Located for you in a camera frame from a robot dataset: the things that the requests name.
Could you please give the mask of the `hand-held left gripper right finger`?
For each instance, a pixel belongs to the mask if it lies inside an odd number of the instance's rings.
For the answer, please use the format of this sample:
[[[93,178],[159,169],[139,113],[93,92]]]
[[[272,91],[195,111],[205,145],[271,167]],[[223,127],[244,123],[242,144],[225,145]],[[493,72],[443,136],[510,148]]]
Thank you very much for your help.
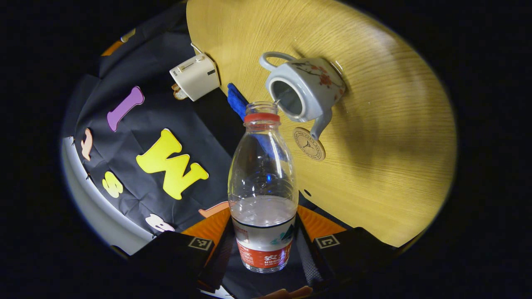
[[[359,280],[397,255],[396,247],[363,227],[346,229],[304,206],[298,206],[296,225],[305,278],[315,291]]]

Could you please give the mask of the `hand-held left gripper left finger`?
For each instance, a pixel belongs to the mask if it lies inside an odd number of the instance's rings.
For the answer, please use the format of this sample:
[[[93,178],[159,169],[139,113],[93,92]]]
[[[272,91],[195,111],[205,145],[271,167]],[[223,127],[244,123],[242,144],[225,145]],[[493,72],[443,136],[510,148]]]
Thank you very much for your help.
[[[225,208],[183,232],[160,233],[126,261],[158,286],[185,294],[211,293],[221,287],[233,243],[231,212]]]

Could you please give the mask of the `clear plastic water bottle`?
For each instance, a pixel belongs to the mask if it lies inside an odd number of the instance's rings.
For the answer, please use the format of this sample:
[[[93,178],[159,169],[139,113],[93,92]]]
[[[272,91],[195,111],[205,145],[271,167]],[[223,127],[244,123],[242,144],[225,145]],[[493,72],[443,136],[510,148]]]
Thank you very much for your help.
[[[273,102],[247,104],[245,133],[232,158],[228,203],[243,265],[268,274],[287,265],[296,231],[298,189],[291,152]]]

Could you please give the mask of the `round wooden coaster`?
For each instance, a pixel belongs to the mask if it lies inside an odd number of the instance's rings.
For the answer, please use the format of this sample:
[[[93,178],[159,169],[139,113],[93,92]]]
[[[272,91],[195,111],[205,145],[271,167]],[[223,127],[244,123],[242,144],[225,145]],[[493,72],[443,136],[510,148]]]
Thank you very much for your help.
[[[315,161],[323,161],[326,157],[326,152],[319,140],[315,140],[310,131],[303,127],[295,127],[293,130],[293,138],[297,146],[309,158]]]

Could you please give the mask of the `grey floral teacup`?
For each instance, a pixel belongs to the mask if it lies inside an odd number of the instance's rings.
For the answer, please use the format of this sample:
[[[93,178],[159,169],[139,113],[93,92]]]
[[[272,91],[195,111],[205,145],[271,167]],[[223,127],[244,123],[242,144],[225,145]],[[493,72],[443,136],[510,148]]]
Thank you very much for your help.
[[[337,70],[321,57],[275,51],[263,53],[259,63],[270,72],[265,87],[278,108],[293,122],[313,121],[310,136],[318,141],[347,89]]]

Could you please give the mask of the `black backdrop cloth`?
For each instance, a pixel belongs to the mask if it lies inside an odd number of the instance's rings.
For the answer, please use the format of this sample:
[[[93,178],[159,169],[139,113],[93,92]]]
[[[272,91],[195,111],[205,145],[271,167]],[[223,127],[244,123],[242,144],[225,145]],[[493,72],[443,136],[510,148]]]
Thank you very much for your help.
[[[172,94],[169,70],[194,56],[186,8],[172,5],[99,57],[75,87],[61,130],[82,216],[128,254],[228,207],[244,127],[220,89],[197,102]]]

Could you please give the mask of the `blue towel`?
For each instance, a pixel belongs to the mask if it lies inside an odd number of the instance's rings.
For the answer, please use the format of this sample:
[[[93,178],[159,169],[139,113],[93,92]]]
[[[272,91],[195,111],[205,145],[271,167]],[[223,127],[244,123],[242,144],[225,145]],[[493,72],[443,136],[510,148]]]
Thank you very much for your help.
[[[246,116],[246,106],[248,104],[247,99],[241,94],[237,87],[233,83],[227,85],[228,93],[227,100],[230,107],[238,114],[242,121]]]

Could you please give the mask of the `white toaster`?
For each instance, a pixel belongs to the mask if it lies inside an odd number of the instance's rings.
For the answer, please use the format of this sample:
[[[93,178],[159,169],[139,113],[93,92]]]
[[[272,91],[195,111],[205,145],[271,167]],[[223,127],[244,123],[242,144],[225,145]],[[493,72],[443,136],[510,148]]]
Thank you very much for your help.
[[[215,62],[206,54],[198,54],[169,70],[175,83],[197,101],[220,87],[220,78]]]

